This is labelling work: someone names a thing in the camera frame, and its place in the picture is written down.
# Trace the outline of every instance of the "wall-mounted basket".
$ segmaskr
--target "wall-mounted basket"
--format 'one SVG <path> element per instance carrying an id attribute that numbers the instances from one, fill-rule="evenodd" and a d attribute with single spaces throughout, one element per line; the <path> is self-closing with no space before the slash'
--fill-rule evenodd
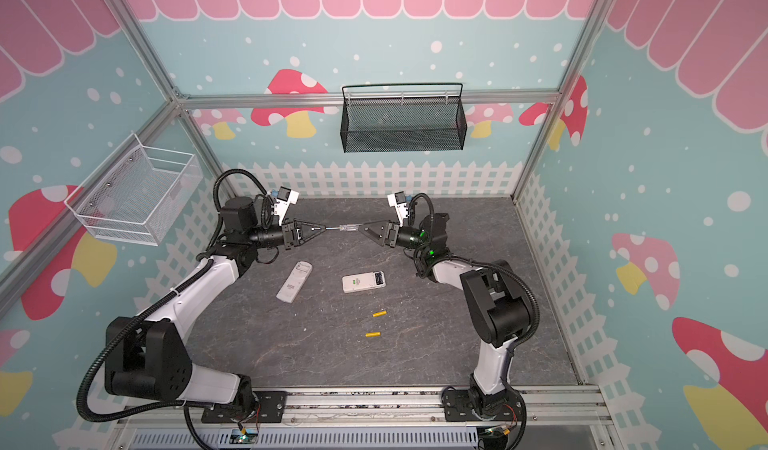
<path id="1" fill-rule="evenodd" d="M 460 83 L 344 86 L 344 152 L 462 150 Z"/>
<path id="2" fill-rule="evenodd" d="M 159 245 L 203 179 L 197 156 L 129 146 L 95 185 L 94 171 L 64 201 L 96 238 Z"/>

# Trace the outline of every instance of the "white fence illustration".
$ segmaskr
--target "white fence illustration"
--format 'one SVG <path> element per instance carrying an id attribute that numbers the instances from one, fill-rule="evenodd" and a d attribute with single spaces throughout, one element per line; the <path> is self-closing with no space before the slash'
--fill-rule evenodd
<path id="1" fill-rule="evenodd" d="M 578 350 L 573 358 L 586 372 L 588 382 L 602 389 L 626 448 L 641 450 L 650 446 L 655 450 L 661 431 L 645 422 L 640 410 L 645 397 L 630 390 L 630 368 L 619 363 L 614 353 L 617 341 L 605 335 L 605 316 L 594 310 L 595 294 L 584 288 L 587 276 L 576 270 L 577 257 L 568 253 L 570 241 L 563 241 L 563 226 L 555 221 L 557 212 L 549 210 L 549 199 L 544 197 L 545 187 L 539 185 L 539 178 L 532 174 L 518 204 L 564 336 Z"/>
<path id="2" fill-rule="evenodd" d="M 523 169 L 522 162 L 513 167 L 503 162 L 493 167 L 491 162 L 479 166 L 472 162 L 462 166 L 456 162 L 453 166 L 430 166 L 428 163 L 417 167 L 413 162 L 400 166 L 397 162 L 385 167 L 381 162 L 369 166 L 365 162 L 360 167 L 351 163 L 343 167 L 332 163 L 322 167 L 318 162 L 314 167 L 301 164 L 292 167 L 285 164 L 277 167 L 269 164 L 260 167 L 253 164 L 246 167 L 238 164 L 259 179 L 267 189 L 280 186 L 298 191 L 303 197 L 382 197 L 397 191 L 406 194 L 425 192 L 439 197 L 506 197 L 512 194 Z M 238 191 L 253 195 L 254 184 L 245 176 L 234 175 Z"/>

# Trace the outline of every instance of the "mounting plate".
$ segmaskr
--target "mounting plate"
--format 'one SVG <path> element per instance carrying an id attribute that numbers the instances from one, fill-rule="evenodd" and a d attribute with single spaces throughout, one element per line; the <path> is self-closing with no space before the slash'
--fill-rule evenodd
<path id="1" fill-rule="evenodd" d="M 259 423 L 280 423 L 286 409 L 288 392 L 254 392 L 259 397 Z M 256 416 L 243 423 L 255 422 Z M 232 423 L 232 419 L 217 410 L 206 408 L 203 411 L 203 423 Z"/>

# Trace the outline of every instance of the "black bracket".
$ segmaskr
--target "black bracket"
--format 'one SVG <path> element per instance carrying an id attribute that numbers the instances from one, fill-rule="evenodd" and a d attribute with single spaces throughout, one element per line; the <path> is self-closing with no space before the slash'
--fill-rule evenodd
<path id="1" fill-rule="evenodd" d="M 506 406 L 512 407 L 517 420 L 520 420 L 523 402 L 520 401 L 522 398 L 519 394 L 504 391 L 504 400 L 501 405 L 496 407 L 495 412 L 481 416 L 480 412 L 472 405 L 469 392 L 469 388 L 448 387 L 443 390 L 440 399 L 447 422 L 511 422 L 514 420 L 512 410 Z"/>
<path id="2" fill-rule="evenodd" d="M 254 392 L 258 401 L 256 407 L 259 409 L 259 423 L 280 423 L 283 421 L 283 412 L 286 409 L 286 397 L 288 392 Z M 254 423 L 256 416 L 248 418 L 243 423 Z M 232 423 L 236 420 L 232 416 L 222 412 L 216 406 L 206 408 L 203 411 L 203 423 Z"/>

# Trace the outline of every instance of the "ventilation grille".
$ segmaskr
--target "ventilation grille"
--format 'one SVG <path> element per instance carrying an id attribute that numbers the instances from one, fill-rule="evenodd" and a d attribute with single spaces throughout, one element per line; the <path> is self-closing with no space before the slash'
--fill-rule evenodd
<path id="1" fill-rule="evenodd" d="M 197 431 L 213 448 L 476 448 L 474 428 L 383 427 L 383 428 L 262 428 L 254 445 L 230 443 L 239 436 L 236 428 Z M 140 429 L 130 450 L 197 450 L 186 428 Z"/>

